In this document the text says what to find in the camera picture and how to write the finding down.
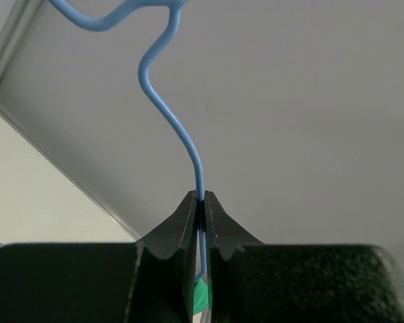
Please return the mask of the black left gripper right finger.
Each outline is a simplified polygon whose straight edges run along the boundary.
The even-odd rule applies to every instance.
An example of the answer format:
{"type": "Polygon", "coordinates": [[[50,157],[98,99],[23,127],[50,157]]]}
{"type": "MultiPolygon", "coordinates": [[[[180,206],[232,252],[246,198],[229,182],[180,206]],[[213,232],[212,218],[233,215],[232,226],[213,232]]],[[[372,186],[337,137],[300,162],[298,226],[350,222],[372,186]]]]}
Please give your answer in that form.
{"type": "Polygon", "coordinates": [[[404,322],[404,277],[368,244],[265,244],[205,194],[212,322],[404,322]]]}

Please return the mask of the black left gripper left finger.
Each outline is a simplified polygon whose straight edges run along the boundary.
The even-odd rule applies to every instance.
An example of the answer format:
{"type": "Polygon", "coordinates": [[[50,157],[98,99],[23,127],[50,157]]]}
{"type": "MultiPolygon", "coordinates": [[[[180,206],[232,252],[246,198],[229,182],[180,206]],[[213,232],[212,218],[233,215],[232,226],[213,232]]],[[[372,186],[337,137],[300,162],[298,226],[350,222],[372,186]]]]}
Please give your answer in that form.
{"type": "Polygon", "coordinates": [[[191,322],[197,199],[133,243],[0,248],[0,322],[191,322]]]}

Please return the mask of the green tank top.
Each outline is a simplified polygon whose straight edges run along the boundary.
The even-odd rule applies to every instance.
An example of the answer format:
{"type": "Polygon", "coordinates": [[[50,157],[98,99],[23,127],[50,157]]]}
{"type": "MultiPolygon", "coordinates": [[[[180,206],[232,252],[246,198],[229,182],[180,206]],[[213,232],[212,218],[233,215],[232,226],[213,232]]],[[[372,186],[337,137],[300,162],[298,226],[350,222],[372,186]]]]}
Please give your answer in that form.
{"type": "Polygon", "coordinates": [[[203,279],[195,282],[194,298],[193,298],[193,315],[203,312],[209,305],[208,286],[203,279]]]}

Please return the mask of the blue wire hanger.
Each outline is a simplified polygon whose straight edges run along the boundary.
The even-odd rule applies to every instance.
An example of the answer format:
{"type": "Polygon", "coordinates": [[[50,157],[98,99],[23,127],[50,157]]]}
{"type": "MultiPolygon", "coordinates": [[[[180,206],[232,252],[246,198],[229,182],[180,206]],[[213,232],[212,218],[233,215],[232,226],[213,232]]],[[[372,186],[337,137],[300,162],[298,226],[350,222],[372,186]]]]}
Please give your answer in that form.
{"type": "Polygon", "coordinates": [[[186,149],[196,196],[197,148],[150,79],[184,1],[15,1],[0,31],[0,113],[132,238],[131,146],[154,106],[186,149]]]}

